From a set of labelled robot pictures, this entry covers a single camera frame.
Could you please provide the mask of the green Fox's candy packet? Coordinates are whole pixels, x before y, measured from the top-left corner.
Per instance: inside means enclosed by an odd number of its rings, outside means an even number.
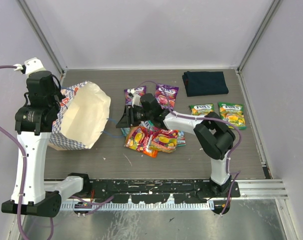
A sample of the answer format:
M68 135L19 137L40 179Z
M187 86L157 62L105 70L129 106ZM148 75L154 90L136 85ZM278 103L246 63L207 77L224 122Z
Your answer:
M244 117L244 105L240 103L219 102L219 114L222 120L231 123L240 130L247 128Z

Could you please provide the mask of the purple snack packet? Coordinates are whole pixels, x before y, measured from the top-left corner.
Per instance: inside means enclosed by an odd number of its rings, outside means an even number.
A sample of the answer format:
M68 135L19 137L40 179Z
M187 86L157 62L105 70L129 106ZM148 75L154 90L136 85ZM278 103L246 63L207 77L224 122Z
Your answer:
M140 106L140 97L146 94L147 87L140 86L137 88L127 88L124 90L125 94L125 104L127 106L137 105Z

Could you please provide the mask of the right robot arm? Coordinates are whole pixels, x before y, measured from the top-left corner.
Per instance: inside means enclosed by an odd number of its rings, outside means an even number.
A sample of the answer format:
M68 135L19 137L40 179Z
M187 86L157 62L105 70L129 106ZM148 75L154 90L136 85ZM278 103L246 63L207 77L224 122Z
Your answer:
M145 121L151 121L159 129L179 130L195 135L204 153L211 160L211 192L216 197L222 197L228 192L232 185L230 155L238 146L234 144L236 136L228 127L228 122L222 120L215 112L196 116L173 111L170 107L163 108L156 97L146 93L143 96L133 96L132 105L124 107L116 127L136 127Z

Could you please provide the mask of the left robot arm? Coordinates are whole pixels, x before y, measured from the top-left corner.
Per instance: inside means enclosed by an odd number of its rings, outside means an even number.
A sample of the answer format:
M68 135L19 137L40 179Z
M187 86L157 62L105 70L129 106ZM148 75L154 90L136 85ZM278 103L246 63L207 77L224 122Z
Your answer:
M70 197L87 198L92 185L87 174L71 173L55 186L45 188L46 151L65 96L58 79L47 70L31 73L26 87L25 104L14 117L17 136L13 141L19 149L15 187L1 211L53 218Z

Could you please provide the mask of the orange Fox's fruits packet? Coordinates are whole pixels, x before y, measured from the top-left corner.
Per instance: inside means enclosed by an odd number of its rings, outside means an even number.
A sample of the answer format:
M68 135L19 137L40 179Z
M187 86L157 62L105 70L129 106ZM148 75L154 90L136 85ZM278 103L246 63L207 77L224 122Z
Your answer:
M176 150L178 142L178 130L160 129L152 134L150 148L165 153Z

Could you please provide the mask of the blue checkered paper bag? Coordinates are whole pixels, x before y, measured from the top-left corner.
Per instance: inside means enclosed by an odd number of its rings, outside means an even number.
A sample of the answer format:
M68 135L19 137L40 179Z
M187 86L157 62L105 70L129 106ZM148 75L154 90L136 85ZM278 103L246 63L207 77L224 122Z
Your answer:
M95 83L83 81L62 89L58 119L48 146L58 151L88 150L105 130L111 98Z

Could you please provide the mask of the teal Fox's mint packet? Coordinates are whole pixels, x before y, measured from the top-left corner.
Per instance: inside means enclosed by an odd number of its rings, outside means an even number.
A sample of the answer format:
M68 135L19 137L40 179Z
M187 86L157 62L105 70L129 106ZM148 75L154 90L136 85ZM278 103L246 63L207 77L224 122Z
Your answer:
M177 134L177 147L182 147L186 145L186 139L185 139L185 134L183 131L179 131Z

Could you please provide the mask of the green snack packet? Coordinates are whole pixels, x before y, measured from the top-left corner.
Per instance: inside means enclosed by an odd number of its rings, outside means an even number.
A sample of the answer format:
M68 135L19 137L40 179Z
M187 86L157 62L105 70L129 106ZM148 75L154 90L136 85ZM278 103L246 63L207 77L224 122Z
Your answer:
M212 103L189 105L189 108L191 110L191 114L194 116L206 116L208 113L215 111Z

